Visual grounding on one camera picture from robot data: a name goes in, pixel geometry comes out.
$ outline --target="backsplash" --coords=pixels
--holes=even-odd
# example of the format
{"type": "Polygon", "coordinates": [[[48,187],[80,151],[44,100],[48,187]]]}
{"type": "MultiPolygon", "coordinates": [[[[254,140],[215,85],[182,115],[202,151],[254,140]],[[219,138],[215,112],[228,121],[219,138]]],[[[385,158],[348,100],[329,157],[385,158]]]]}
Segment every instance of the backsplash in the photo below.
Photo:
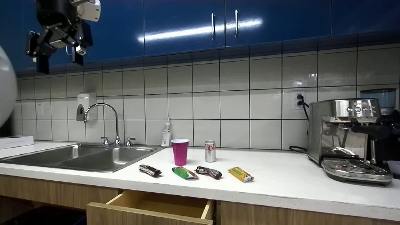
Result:
{"type": "Polygon", "coordinates": [[[98,107],[97,121],[75,120],[78,93],[97,92],[98,101],[117,108],[123,140],[160,145],[169,116],[173,138],[190,138],[193,146],[214,138],[220,147],[307,147],[308,120],[297,106],[298,93],[307,102],[357,97],[365,88],[399,90],[399,80],[400,45],[120,66],[19,77],[13,121],[15,133],[37,140],[114,140],[109,107],[98,107]]]}

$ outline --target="pink cup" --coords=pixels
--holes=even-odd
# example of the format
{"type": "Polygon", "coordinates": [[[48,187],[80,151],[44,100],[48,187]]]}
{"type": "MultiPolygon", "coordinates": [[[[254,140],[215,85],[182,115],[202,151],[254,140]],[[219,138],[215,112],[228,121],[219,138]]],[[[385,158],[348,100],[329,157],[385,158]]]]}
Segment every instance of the pink cup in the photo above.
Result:
{"type": "Polygon", "coordinates": [[[172,143],[174,150],[175,165],[187,165],[189,140],[174,138],[172,140],[172,143]]]}

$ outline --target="kitchen counter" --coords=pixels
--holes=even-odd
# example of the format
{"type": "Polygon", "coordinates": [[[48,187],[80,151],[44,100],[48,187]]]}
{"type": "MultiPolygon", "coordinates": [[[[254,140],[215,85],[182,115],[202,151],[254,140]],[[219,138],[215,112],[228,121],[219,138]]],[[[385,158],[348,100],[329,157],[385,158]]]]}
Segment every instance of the kitchen counter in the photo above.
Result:
{"type": "MultiPolygon", "coordinates": [[[[0,157],[65,145],[72,143],[35,142],[0,150],[0,157]]],[[[203,148],[189,148],[185,167],[195,170],[202,165],[220,170],[222,180],[203,175],[199,180],[177,176],[172,171],[170,147],[117,172],[0,163],[0,175],[400,221],[400,180],[394,178],[388,186],[340,182],[328,177],[305,153],[283,150],[218,148],[217,156],[217,162],[205,162],[203,148]],[[140,163],[160,168],[163,176],[155,178],[140,172],[140,163]],[[228,172],[233,166],[243,167],[255,180],[239,181],[228,172]]]]}

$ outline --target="open drawer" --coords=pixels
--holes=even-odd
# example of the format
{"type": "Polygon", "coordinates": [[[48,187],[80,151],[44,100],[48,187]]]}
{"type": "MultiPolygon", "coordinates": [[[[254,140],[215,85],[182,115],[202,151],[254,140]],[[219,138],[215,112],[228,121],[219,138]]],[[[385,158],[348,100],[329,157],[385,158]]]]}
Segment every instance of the open drawer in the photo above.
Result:
{"type": "Polygon", "coordinates": [[[89,225],[213,225],[215,203],[210,200],[125,191],[107,203],[88,205],[89,225]]]}

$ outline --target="sink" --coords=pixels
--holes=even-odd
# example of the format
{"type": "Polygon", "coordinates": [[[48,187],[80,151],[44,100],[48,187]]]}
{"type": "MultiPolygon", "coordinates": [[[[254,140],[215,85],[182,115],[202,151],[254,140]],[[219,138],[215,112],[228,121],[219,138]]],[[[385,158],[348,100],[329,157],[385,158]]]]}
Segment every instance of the sink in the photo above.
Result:
{"type": "Polygon", "coordinates": [[[162,150],[159,146],[105,147],[100,143],[75,146],[17,155],[0,158],[0,162],[60,167],[84,171],[114,172],[162,150]]]}

